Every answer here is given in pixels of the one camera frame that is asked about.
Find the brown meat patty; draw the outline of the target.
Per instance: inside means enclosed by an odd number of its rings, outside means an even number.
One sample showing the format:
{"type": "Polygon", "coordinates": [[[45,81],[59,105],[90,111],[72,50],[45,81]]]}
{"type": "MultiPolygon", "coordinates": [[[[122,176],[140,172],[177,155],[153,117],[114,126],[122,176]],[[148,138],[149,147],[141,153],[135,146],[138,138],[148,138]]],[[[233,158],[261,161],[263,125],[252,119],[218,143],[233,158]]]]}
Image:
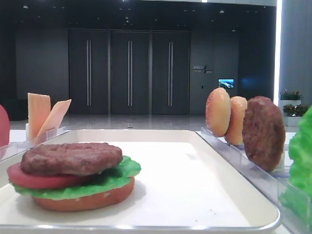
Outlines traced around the brown meat patty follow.
{"type": "Polygon", "coordinates": [[[122,150],[108,143],[42,144],[22,156],[21,169],[37,176],[89,176],[118,166],[122,150]]]}
{"type": "Polygon", "coordinates": [[[281,160],[286,138],[280,108],[267,97],[248,100],[242,138],[247,158],[264,171],[273,171],[281,160]]]}

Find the bun slice under lettuce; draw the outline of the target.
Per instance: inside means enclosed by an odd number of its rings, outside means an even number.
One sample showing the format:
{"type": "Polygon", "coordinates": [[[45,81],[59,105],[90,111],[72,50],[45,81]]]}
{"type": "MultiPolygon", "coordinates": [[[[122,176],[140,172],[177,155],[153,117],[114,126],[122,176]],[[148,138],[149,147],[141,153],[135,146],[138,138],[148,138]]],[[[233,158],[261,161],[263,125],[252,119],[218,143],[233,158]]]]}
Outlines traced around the bun slice under lettuce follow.
{"type": "Polygon", "coordinates": [[[115,205],[124,201],[133,191],[135,178],[130,177],[130,182],[121,188],[115,188],[106,192],[83,196],[74,199],[52,200],[32,197],[34,202],[42,208],[56,212],[79,212],[96,210],[115,205]]]}

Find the lettuce leaf on tray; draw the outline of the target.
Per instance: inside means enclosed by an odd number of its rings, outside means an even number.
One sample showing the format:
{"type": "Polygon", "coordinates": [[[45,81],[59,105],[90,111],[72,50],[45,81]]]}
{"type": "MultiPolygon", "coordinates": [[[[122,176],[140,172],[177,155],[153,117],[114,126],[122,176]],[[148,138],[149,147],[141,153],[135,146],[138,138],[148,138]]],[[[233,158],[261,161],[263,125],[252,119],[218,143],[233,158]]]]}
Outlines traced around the lettuce leaf on tray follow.
{"type": "Polygon", "coordinates": [[[95,175],[89,181],[74,187],[31,189],[26,188],[24,185],[18,185],[12,179],[9,179],[9,183],[12,184],[17,193],[22,195],[51,200],[75,199],[121,188],[129,184],[131,178],[137,176],[140,171],[141,165],[138,162],[132,160],[129,156],[124,156],[117,167],[107,169],[101,174],[95,175]]]}

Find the right orange cheese slice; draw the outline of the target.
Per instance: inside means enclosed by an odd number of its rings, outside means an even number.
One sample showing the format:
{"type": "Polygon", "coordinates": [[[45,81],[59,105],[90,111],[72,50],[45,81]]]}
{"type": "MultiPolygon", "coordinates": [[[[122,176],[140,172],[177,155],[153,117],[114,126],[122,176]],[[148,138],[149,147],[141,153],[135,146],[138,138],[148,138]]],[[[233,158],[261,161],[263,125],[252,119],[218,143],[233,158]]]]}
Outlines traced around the right orange cheese slice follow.
{"type": "Polygon", "coordinates": [[[71,99],[58,101],[52,108],[50,114],[48,115],[46,121],[42,125],[37,136],[40,136],[52,129],[58,129],[65,114],[67,113],[69,106],[71,104],[71,99]]]}

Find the orange cheese slice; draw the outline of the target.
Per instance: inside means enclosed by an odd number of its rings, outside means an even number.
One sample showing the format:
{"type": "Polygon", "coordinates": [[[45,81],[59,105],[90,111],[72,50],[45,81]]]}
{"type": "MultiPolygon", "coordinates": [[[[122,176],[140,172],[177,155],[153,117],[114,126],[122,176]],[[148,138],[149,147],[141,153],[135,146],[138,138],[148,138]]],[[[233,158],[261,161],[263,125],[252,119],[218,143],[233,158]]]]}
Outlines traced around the orange cheese slice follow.
{"type": "Polygon", "coordinates": [[[28,93],[28,131],[29,139],[35,138],[51,111],[49,95],[28,93]]]}
{"type": "Polygon", "coordinates": [[[46,121],[42,125],[37,136],[40,136],[52,129],[58,129],[65,114],[67,113],[69,106],[71,104],[71,99],[58,101],[52,108],[50,114],[48,115],[46,121]]]}

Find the left orange cheese slice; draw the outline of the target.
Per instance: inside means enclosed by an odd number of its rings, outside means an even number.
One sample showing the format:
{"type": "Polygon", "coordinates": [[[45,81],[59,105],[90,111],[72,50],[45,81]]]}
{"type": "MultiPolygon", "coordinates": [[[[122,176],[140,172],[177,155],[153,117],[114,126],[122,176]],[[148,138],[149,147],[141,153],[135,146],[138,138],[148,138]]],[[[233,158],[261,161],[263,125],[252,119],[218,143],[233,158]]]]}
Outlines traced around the left orange cheese slice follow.
{"type": "Polygon", "coordinates": [[[51,111],[49,95],[28,93],[28,131],[29,139],[35,138],[51,111]]]}

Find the tomato slice on tray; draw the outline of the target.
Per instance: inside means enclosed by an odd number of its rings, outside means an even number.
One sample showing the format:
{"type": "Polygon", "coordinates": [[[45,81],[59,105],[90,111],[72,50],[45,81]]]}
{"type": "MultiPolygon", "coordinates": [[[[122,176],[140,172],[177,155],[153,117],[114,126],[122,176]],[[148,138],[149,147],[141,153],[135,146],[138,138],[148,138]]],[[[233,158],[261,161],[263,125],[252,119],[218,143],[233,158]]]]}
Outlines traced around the tomato slice on tray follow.
{"type": "Polygon", "coordinates": [[[85,172],[79,166],[53,166],[45,171],[36,171],[31,166],[28,171],[21,168],[20,163],[7,169],[9,181],[27,189],[59,189],[80,185],[98,175],[97,172],[85,172]]]}

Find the standing red tomato slice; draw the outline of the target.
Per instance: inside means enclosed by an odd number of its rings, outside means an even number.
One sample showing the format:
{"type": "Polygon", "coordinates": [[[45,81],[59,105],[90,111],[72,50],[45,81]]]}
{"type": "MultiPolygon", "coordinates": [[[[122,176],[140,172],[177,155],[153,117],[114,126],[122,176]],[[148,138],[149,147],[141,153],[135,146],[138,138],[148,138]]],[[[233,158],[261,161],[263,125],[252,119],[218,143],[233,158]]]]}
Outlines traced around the standing red tomato slice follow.
{"type": "Polygon", "coordinates": [[[0,146],[9,144],[10,122],[6,110],[0,105],[0,146]]]}

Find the standing green lettuce leaf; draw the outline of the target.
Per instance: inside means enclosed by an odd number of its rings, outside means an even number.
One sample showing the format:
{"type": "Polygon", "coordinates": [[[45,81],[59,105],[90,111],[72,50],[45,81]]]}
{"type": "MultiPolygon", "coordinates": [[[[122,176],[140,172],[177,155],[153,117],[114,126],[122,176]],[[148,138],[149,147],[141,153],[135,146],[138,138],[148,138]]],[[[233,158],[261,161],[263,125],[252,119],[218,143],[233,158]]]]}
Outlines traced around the standing green lettuce leaf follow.
{"type": "Polygon", "coordinates": [[[289,143],[289,187],[280,202],[300,219],[312,224],[312,109],[309,108],[299,122],[299,130],[289,143]]]}

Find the bun top half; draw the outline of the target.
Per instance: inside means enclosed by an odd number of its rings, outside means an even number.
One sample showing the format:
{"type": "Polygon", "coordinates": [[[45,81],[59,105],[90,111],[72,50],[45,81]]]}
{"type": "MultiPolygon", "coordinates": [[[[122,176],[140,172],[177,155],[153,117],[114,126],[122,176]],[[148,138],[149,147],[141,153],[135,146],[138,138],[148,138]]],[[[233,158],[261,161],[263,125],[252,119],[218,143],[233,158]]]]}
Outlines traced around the bun top half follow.
{"type": "Polygon", "coordinates": [[[224,88],[214,89],[206,101],[205,118],[207,127],[216,137],[227,132],[231,116],[230,96],[224,88]]]}

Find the bun half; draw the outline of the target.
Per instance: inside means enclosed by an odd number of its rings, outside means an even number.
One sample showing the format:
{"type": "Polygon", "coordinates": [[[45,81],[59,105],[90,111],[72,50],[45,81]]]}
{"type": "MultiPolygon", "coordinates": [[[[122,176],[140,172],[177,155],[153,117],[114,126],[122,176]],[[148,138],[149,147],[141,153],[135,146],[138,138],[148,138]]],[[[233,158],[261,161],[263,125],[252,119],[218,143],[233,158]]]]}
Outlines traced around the bun half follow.
{"type": "Polygon", "coordinates": [[[224,88],[214,89],[206,101],[205,118],[207,127],[216,137],[227,132],[231,116],[230,96],[224,88]]]}
{"type": "Polygon", "coordinates": [[[244,97],[235,96],[231,98],[231,117],[225,139],[229,144],[239,145],[243,143],[242,129],[247,100],[244,97]]]}

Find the dark triple door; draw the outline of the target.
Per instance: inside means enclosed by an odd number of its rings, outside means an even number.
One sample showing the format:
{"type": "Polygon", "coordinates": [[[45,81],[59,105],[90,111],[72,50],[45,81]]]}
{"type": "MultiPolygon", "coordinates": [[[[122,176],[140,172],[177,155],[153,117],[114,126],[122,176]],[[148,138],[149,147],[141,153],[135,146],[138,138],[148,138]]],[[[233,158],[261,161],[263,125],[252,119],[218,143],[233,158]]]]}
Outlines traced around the dark triple door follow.
{"type": "Polygon", "coordinates": [[[185,115],[189,59],[189,32],[70,30],[70,112],[185,115]]]}

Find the white metal tray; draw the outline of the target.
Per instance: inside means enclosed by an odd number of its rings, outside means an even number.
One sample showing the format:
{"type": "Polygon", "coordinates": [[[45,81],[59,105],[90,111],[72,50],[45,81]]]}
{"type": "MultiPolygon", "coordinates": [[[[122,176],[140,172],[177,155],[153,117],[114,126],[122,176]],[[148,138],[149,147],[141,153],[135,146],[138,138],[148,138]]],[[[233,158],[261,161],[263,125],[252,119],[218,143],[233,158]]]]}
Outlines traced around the white metal tray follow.
{"type": "Polygon", "coordinates": [[[186,130],[73,130],[51,144],[108,142],[141,165],[122,203],[59,213],[40,208],[8,183],[0,164],[3,234],[272,234],[278,207],[199,134],[186,130]]]}

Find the bun bottom half right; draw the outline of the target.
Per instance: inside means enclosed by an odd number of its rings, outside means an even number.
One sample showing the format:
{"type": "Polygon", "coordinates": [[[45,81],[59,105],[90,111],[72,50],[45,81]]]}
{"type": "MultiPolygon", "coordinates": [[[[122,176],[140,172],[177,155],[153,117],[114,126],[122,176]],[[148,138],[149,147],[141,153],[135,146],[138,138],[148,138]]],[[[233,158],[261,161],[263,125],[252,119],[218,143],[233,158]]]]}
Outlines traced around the bun bottom half right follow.
{"type": "Polygon", "coordinates": [[[247,100],[244,97],[235,96],[231,98],[231,117],[225,139],[229,144],[239,145],[243,143],[242,129],[247,100]]]}

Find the potted flower planter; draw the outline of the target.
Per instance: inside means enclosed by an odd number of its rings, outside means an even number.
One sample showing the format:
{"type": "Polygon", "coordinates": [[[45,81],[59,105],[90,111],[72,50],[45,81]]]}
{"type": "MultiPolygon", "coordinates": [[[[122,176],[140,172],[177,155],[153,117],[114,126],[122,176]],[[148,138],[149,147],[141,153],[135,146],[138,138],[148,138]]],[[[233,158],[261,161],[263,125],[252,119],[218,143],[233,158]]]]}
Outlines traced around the potted flower planter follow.
{"type": "Polygon", "coordinates": [[[287,89],[279,94],[278,106],[284,116],[284,124],[287,127],[297,127],[301,118],[308,110],[308,106],[302,104],[303,95],[299,91],[289,92],[287,89]]]}

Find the small wall screen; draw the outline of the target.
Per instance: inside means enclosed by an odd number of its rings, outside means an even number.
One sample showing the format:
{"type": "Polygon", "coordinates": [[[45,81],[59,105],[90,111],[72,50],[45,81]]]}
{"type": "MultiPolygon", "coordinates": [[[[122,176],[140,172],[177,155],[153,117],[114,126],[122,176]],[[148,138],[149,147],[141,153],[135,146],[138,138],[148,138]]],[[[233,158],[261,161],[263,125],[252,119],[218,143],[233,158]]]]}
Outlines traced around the small wall screen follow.
{"type": "Polygon", "coordinates": [[[218,87],[232,89],[234,88],[234,79],[218,79],[218,87]]]}

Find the clear right long rail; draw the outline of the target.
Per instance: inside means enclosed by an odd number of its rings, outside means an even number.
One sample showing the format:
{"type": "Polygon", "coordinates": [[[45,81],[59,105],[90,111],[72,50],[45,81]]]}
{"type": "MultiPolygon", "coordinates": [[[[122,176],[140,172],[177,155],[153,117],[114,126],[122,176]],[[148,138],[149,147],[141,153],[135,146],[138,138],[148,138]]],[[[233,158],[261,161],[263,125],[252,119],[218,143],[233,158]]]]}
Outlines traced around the clear right long rail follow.
{"type": "Polygon", "coordinates": [[[286,229],[292,234],[312,232],[312,200],[304,191],[290,184],[289,167],[283,166],[267,173],[246,158],[243,145],[230,145],[224,139],[215,137],[206,127],[201,128],[200,136],[278,206],[286,229]]]}

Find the clear long rail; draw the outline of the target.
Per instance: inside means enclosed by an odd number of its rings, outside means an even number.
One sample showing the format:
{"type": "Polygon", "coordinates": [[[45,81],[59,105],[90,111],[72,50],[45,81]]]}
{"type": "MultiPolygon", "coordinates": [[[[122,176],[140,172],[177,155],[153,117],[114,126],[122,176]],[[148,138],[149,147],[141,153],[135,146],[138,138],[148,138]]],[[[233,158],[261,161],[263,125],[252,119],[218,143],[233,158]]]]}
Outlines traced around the clear long rail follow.
{"type": "Polygon", "coordinates": [[[286,229],[292,234],[312,232],[312,200],[304,191],[290,184],[289,167],[283,166],[267,173],[246,158],[243,145],[230,145],[224,139],[215,137],[206,127],[201,128],[200,136],[278,206],[286,229]]]}
{"type": "Polygon", "coordinates": [[[61,134],[64,134],[68,132],[66,127],[61,127],[59,129],[52,129],[48,132],[34,138],[31,140],[28,140],[26,137],[26,134],[28,133],[26,130],[12,130],[10,133],[13,134],[14,137],[21,138],[21,134],[25,134],[25,137],[22,139],[27,139],[25,141],[16,141],[16,142],[10,142],[8,145],[3,146],[0,148],[0,160],[3,161],[9,157],[12,157],[16,154],[19,154],[25,150],[28,150],[34,146],[37,146],[39,144],[45,143],[46,141],[53,139],[57,136],[60,136],[61,134]]]}

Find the clear left long rail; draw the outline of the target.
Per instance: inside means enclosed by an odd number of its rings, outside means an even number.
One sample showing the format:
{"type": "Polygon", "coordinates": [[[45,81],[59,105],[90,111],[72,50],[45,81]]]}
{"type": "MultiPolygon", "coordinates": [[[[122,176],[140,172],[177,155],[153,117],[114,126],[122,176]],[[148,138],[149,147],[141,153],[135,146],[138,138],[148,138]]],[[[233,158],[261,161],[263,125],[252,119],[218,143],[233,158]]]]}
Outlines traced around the clear left long rail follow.
{"type": "Polygon", "coordinates": [[[59,129],[52,129],[48,132],[34,138],[31,140],[28,140],[26,137],[26,134],[28,133],[26,130],[12,130],[10,133],[13,134],[14,137],[21,138],[21,134],[25,134],[25,137],[22,139],[27,139],[25,141],[16,141],[16,142],[10,142],[8,145],[3,146],[0,148],[0,160],[3,161],[9,157],[12,157],[16,154],[19,154],[25,150],[28,150],[34,146],[37,146],[39,144],[45,143],[46,141],[53,139],[57,136],[60,136],[61,134],[64,134],[68,132],[66,127],[61,127],[59,129]]]}

